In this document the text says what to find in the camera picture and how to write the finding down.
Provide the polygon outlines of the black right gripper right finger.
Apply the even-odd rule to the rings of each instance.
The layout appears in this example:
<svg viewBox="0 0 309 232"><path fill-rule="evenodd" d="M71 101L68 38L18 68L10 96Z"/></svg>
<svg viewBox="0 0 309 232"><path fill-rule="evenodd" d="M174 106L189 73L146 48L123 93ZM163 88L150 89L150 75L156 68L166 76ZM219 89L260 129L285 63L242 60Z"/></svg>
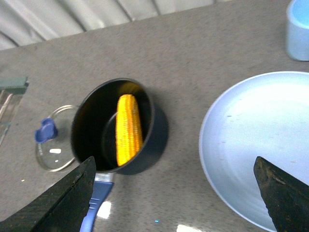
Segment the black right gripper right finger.
<svg viewBox="0 0 309 232"><path fill-rule="evenodd" d="M309 186L261 156L253 172L276 231L307 232Z"/></svg>

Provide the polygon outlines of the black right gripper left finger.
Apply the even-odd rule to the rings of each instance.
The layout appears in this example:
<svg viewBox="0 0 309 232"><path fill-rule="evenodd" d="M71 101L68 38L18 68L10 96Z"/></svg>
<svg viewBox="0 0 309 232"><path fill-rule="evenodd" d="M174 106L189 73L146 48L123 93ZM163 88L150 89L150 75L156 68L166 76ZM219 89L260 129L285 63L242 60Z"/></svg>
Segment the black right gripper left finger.
<svg viewBox="0 0 309 232"><path fill-rule="evenodd" d="M0 223L2 232L78 232L93 193L93 157Z"/></svg>

